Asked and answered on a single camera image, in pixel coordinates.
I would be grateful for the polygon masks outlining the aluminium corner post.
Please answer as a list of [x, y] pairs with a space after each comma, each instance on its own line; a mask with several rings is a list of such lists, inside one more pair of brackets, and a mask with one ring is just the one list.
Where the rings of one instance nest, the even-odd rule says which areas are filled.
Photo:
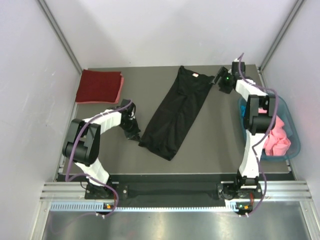
[[293, 7], [290, 9], [289, 14], [285, 18], [283, 24], [281, 25], [274, 41], [272, 42], [270, 48], [268, 49], [265, 57], [263, 58], [260, 66], [258, 67], [258, 71], [262, 73], [264, 69], [267, 67], [268, 63], [270, 62], [272, 56], [274, 55], [275, 51], [277, 50], [278, 46], [282, 42], [283, 38], [285, 37], [287, 31], [289, 30], [290, 26], [294, 22], [298, 12], [301, 10], [302, 6], [304, 5], [305, 0], [296, 0], [293, 4]]
[[64, 48], [66, 54], [68, 55], [69, 59], [71, 60], [73, 66], [75, 67], [76, 71], [81, 75], [82, 74], [82, 67], [77, 60], [72, 48], [70, 47], [65, 35], [63, 34], [58, 22], [56, 21], [52, 11], [50, 10], [48, 4], [45, 0], [36, 0], [37, 4], [39, 5], [40, 9], [44, 13], [46, 19], [48, 20], [50, 26], [52, 27], [55, 35], [57, 36], [59, 42], [61, 43], [62, 47]]

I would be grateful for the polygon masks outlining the black t shirt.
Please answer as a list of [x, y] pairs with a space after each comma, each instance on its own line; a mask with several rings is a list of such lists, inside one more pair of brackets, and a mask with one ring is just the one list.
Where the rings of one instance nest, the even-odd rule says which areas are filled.
[[171, 161], [196, 120], [214, 78], [180, 66], [171, 88], [149, 121], [138, 145]]

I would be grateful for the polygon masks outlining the right aluminium corner post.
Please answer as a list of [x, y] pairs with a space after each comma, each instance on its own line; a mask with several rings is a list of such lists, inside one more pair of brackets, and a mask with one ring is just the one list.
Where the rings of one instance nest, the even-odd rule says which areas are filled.
[[283, 38], [285, 37], [287, 31], [289, 30], [290, 26], [294, 22], [298, 12], [301, 10], [302, 6], [304, 5], [305, 0], [296, 0], [293, 4], [293, 7], [290, 9], [289, 14], [285, 18], [283, 24], [281, 25], [274, 41], [272, 42], [270, 48], [268, 49], [265, 57], [263, 58], [260, 66], [258, 67], [258, 71], [262, 73], [264, 69], [267, 67], [268, 63], [270, 62], [272, 56], [274, 55], [275, 51], [277, 50], [278, 46], [282, 42]]

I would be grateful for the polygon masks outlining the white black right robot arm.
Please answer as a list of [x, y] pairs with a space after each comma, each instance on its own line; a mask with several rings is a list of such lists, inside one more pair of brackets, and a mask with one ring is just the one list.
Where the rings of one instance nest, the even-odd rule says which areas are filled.
[[246, 101], [242, 120], [246, 132], [243, 159], [233, 184], [223, 184], [219, 191], [222, 198], [247, 198], [250, 193], [260, 193], [260, 160], [264, 144], [270, 130], [275, 126], [277, 116], [277, 98], [268, 94], [261, 86], [248, 78], [243, 79], [242, 72], [221, 67], [212, 84], [229, 94], [235, 90]]

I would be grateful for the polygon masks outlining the blue t shirt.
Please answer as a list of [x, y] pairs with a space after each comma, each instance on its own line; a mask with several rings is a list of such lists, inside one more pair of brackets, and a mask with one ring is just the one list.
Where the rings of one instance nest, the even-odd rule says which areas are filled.
[[245, 116], [245, 112], [246, 112], [246, 106], [245, 105], [241, 105], [240, 106], [240, 112], [241, 112], [241, 117], [243, 118]]

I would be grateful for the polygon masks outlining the left aluminium corner post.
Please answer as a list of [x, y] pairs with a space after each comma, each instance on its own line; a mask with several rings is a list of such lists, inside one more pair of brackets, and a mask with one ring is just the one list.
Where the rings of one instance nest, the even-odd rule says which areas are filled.
[[82, 67], [77, 60], [72, 48], [70, 47], [65, 35], [63, 34], [58, 22], [56, 21], [52, 11], [50, 10], [48, 4], [45, 0], [36, 0], [37, 4], [39, 5], [40, 9], [44, 13], [46, 19], [48, 20], [50, 26], [52, 27], [55, 35], [57, 36], [59, 42], [61, 43], [62, 47], [64, 48], [66, 54], [68, 55], [69, 59], [71, 60], [73, 66], [75, 67], [76, 71], [81, 75], [82, 74]]

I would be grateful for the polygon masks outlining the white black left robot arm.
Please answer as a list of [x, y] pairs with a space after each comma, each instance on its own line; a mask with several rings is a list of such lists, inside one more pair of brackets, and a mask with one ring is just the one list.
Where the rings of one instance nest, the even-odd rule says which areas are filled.
[[120, 127], [128, 140], [138, 142], [141, 130], [135, 112], [136, 105], [128, 101], [92, 118], [75, 118], [71, 121], [62, 154], [69, 159], [69, 163], [75, 163], [86, 174], [86, 190], [89, 193], [98, 194], [105, 199], [113, 194], [110, 174], [98, 158], [101, 135], [111, 128]]

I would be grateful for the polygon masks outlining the teal plastic laundry basket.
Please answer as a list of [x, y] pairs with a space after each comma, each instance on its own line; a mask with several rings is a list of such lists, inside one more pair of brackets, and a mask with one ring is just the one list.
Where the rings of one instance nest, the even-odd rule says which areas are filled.
[[[240, 126], [243, 133], [244, 141], [246, 142], [247, 134], [244, 128], [240, 106], [241, 105], [246, 106], [247, 102], [243, 99], [243, 97], [240, 97], [238, 99], [237, 104], [238, 104], [238, 113], [240, 118]], [[286, 102], [280, 96], [279, 96], [277, 116], [284, 122], [283, 129], [285, 130], [287, 137], [291, 141], [291, 146], [284, 156], [267, 156], [265, 153], [265, 150], [263, 150], [260, 158], [261, 161], [284, 162], [286, 160], [293, 159], [300, 153], [301, 143], [300, 143], [300, 139], [299, 139], [294, 121], [292, 119], [291, 113], [288, 109]]]

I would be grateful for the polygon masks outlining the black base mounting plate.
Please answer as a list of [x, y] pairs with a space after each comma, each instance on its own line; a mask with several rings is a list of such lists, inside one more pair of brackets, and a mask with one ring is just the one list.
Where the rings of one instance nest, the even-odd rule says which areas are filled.
[[118, 193], [119, 207], [221, 207], [225, 201], [254, 200], [221, 197], [223, 184], [233, 184], [235, 174], [114, 174], [111, 187]]

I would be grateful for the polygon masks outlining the folded dark red t shirt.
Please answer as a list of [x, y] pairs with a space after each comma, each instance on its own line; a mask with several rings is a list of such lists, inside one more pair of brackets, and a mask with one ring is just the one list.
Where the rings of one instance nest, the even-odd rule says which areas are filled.
[[117, 104], [124, 77], [120, 71], [83, 70], [75, 102], [78, 104]]

